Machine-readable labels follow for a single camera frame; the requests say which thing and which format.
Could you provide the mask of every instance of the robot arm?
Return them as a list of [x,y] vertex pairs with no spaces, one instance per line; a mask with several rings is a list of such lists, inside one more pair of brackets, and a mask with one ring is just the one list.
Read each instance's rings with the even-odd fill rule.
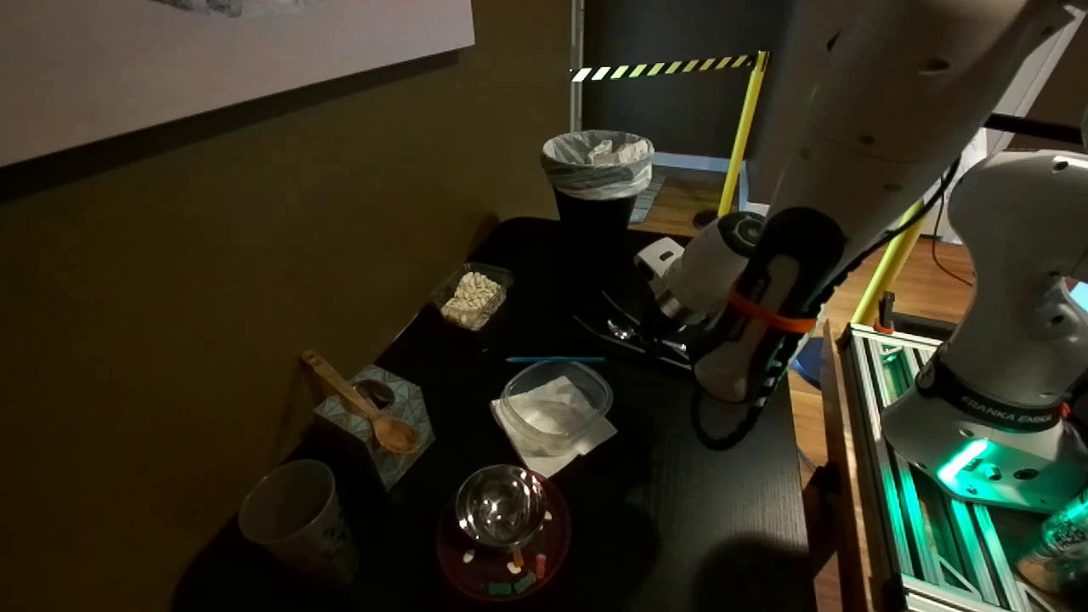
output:
[[[786,171],[763,232],[750,252],[717,265],[725,275],[714,291],[697,291],[717,294],[725,310],[697,313],[717,324],[693,347],[693,376],[731,405],[757,407],[777,389],[800,339],[792,324],[808,321],[893,217],[956,167],[1033,50],[1038,29],[1061,23],[1063,4],[863,0],[835,18],[827,40],[792,37],[786,50],[783,74],[796,79],[803,69],[792,72],[788,61],[808,61],[820,79],[772,117],[772,148]],[[1088,367],[1088,313],[1068,295],[1068,278],[1088,278],[1085,181],[1088,161],[1073,154],[1000,157],[969,171],[953,198],[953,220],[980,269],[980,295],[935,359],[932,377],[959,389],[918,380],[914,396],[891,407],[887,436],[932,472],[965,449],[959,431],[1003,449],[991,452],[1000,472],[1009,472],[1003,487],[983,492],[975,481],[940,481],[965,500],[1052,509],[1061,497],[1088,487],[1085,443],[1056,422],[1061,398]],[[720,242],[720,232],[708,227],[689,252],[708,252],[701,242]],[[680,258],[664,278],[680,303],[693,295],[689,282],[708,282],[689,269]],[[963,392],[983,407],[965,411],[965,402],[953,398]]]

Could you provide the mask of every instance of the black table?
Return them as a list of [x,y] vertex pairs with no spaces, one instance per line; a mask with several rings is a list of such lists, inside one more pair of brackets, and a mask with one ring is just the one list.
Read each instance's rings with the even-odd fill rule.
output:
[[187,569],[173,609],[487,609],[443,581],[434,525],[472,469],[516,463],[487,407],[514,376],[510,354],[600,354],[617,436],[553,477],[572,507],[572,554],[553,585],[503,609],[814,609],[788,396],[738,449],[704,449],[689,376],[606,354],[565,316],[557,242],[553,220],[498,225],[472,262],[514,271],[503,313],[468,336],[422,310],[381,354],[381,367],[422,386],[437,438],[393,492],[346,436],[317,427],[298,443],[294,457],[337,472],[363,550],[352,589],[309,592],[226,525]]

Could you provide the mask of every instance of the green light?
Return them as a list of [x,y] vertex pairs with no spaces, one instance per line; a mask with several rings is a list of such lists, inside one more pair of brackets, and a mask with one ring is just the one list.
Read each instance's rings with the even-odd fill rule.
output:
[[956,477],[972,466],[983,452],[984,452],[989,438],[975,438],[969,443],[963,452],[956,452],[940,469],[939,469],[939,481],[956,490]]

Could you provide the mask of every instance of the floor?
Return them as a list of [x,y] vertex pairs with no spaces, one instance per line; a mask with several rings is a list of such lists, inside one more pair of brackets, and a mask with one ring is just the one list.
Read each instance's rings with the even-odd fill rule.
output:
[[[693,216],[708,212],[714,205],[717,205],[717,195],[665,189],[659,195],[659,205],[652,207],[652,216],[640,227],[665,232],[665,235],[693,235]],[[822,307],[830,331],[840,334],[851,324],[852,307],[857,307],[876,262],[881,262],[881,252],[870,254],[870,262],[863,262]],[[969,300],[972,300],[969,282],[972,282],[972,262],[969,262],[965,249],[921,237],[914,245],[897,287],[893,287],[893,294],[897,294],[893,313],[907,313],[907,316],[921,316],[921,321],[945,321],[945,324],[963,321],[963,313],[969,310]],[[792,396],[796,447],[803,457],[803,484],[808,484],[812,472],[820,466],[827,466],[822,398],[820,398],[820,389],[812,389],[800,376],[788,376],[788,396]],[[814,548],[820,534],[835,531],[835,518],[831,515],[808,518],[808,531],[812,531],[808,539]],[[814,589],[820,612],[844,609],[835,554],[820,562],[812,589]]]

